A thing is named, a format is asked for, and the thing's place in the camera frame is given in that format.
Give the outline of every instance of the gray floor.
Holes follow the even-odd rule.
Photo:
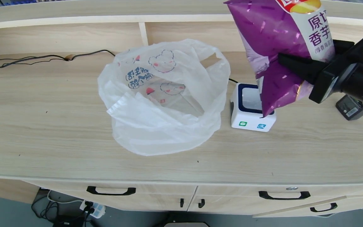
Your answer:
[[[41,204],[35,208],[41,211],[46,204],[46,201],[41,201]],[[79,202],[63,204],[60,206],[60,213],[77,215],[80,213],[79,205]],[[165,216],[165,213],[158,212],[132,212],[107,208],[105,215],[96,219],[96,223],[98,227],[151,227]],[[363,210],[338,213],[329,218],[252,218],[243,215],[198,213],[188,213],[185,218],[190,221],[204,221],[210,227],[363,227]],[[35,226],[51,227],[52,224],[38,219],[32,212],[30,204],[0,198],[0,227]]]

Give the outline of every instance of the purple chip bag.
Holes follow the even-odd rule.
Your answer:
[[[263,116],[308,96],[312,85],[278,63],[278,53],[319,61],[334,56],[327,15],[320,0],[230,0],[235,20],[256,73]]]

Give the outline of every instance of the drawer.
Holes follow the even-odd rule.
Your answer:
[[[213,214],[253,215],[333,198],[331,196],[313,196],[306,200],[267,200],[258,196],[195,195],[188,211]]]
[[[134,191],[135,194],[173,194],[189,195],[194,194],[195,185],[185,184],[158,184],[158,183],[112,183],[96,181],[45,181],[45,180],[26,180],[30,184],[45,187],[50,190],[70,190],[70,191],[93,191],[105,194],[123,194],[127,191]]]
[[[271,197],[294,198],[300,192],[307,191],[311,196],[344,196],[363,191],[363,184],[338,185],[203,185],[197,188],[196,195],[225,195],[225,196],[259,196],[259,191],[265,191]]]
[[[86,191],[59,190],[59,192],[119,210],[134,211],[187,211],[187,207],[193,197],[193,194],[131,194],[126,196],[112,196],[94,195]]]
[[[303,217],[339,213],[363,208],[363,196],[342,196],[331,200],[311,203],[303,206],[287,208],[267,213],[256,214],[253,217]]]

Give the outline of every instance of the blue payment icon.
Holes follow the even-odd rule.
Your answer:
[[[264,124],[258,124],[257,128],[261,128],[261,129],[264,129],[266,125]]]

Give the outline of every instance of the countertop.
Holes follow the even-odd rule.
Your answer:
[[[7,55],[2,57],[23,57]],[[225,53],[231,78],[255,83],[245,53]],[[302,99],[277,109],[270,132],[222,127],[201,146],[144,157],[112,137],[97,77],[112,56],[99,53],[0,69],[0,177],[202,183],[362,183],[363,117]]]

